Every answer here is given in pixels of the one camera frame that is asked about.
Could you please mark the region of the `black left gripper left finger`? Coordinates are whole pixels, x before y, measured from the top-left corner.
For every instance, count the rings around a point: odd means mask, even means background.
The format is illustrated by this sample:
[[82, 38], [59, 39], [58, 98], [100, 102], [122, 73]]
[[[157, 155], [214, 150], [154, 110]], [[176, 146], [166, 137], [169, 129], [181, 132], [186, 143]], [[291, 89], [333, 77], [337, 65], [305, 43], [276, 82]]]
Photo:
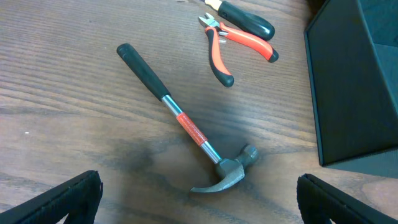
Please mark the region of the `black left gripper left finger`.
[[88, 170], [12, 209], [1, 213], [1, 223], [93, 224], [103, 183], [95, 170]]

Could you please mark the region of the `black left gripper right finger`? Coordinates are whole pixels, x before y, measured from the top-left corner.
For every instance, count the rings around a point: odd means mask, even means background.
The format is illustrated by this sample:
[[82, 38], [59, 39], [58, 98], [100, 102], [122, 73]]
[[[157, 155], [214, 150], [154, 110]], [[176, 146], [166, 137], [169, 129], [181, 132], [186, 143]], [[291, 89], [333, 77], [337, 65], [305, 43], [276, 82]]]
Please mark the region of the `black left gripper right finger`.
[[391, 218], [312, 174], [297, 180], [297, 202], [305, 224], [397, 224]]

